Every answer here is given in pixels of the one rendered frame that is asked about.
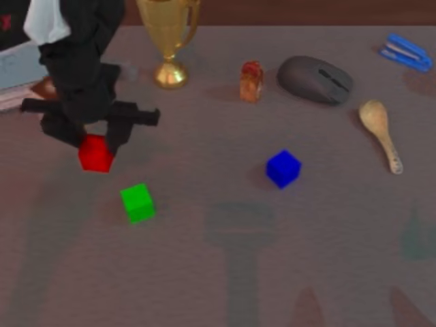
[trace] trophy cup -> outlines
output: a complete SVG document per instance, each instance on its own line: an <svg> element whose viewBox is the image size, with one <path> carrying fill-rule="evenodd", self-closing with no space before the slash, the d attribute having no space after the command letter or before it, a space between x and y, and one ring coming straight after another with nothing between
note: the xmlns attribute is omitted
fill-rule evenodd
<svg viewBox="0 0 436 327"><path fill-rule="evenodd" d="M136 4L151 41L163 55L163 63L154 73L155 82L164 89L182 87L188 72L175 57L196 34L200 0L136 0ZM184 37L189 12L191 26Z"/></svg>

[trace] mouse scroll wheel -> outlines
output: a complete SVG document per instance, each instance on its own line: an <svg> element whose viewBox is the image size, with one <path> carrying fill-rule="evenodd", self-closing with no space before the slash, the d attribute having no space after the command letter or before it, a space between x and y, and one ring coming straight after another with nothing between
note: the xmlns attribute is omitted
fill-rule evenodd
<svg viewBox="0 0 436 327"><path fill-rule="evenodd" d="M319 69L318 72L324 76L325 78L328 78L329 80L331 80L333 82L333 84L335 84L336 86L340 87L341 89L344 89L346 91L348 91L348 89L346 87L344 87L336 78L332 77L328 72L326 72L324 69Z"/></svg>

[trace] wooden spoon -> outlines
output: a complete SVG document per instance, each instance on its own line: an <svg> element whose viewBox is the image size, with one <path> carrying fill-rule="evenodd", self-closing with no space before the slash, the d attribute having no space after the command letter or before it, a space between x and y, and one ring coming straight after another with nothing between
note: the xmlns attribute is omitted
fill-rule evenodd
<svg viewBox="0 0 436 327"><path fill-rule="evenodd" d="M359 116L363 125L375 135L386 152L390 171L394 174L403 172L403 164L389 136L388 113L378 100L369 100L359 108Z"/></svg>

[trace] red cube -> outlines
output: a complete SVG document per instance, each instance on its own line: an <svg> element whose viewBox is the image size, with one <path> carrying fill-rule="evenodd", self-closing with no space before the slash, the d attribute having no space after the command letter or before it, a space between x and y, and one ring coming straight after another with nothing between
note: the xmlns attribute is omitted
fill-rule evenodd
<svg viewBox="0 0 436 327"><path fill-rule="evenodd" d="M88 134L80 145L79 160L83 170L109 172L114 155L106 147L104 136Z"/></svg>

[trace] computer mouse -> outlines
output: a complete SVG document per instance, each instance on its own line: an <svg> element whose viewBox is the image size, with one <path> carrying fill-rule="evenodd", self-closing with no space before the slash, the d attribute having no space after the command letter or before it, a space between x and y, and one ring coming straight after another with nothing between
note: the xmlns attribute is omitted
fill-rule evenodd
<svg viewBox="0 0 436 327"><path fill-rule="evenodd" d="M307 56L287 59L277 72L277 82L292 95L331 106L347 101L353 88L353 79L342 69Z"/></svg>

